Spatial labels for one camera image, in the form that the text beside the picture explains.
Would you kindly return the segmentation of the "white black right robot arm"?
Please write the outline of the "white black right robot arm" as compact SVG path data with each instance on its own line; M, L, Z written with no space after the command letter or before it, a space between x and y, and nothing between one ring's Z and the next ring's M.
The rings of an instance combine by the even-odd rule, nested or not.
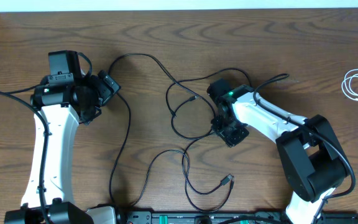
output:
M213 132L229 147L242 142L252 127L278 149L285 177L293 189L285 213L291 223L316 223L324 203L346 177L354 177L350 163L329 121L291 114L263 99L249 85L232 88L220 79L207 93L218 108Z

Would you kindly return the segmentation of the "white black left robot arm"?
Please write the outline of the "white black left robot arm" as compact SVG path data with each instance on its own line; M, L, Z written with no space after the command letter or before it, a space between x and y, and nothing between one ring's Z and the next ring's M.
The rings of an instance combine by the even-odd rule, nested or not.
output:
M35 86L28 107L34 112L35 145L29 182L18 210L5 223L116 223L112 205L84 211L75 205L72 184L73 145L79 125L101 115L120 90L104 70L84 72L72 50L50 52L49 75Z

